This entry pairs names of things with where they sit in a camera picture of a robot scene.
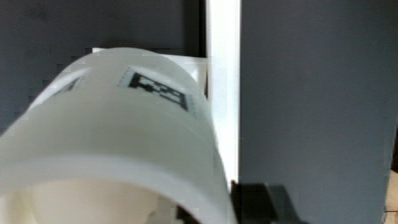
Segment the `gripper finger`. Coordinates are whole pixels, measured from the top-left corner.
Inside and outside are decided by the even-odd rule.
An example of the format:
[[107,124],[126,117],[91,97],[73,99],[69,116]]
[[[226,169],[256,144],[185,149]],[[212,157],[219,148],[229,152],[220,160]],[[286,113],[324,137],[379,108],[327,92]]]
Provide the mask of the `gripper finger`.
[[283,185],[231,183],[238,224],[309,224],[299,217]]

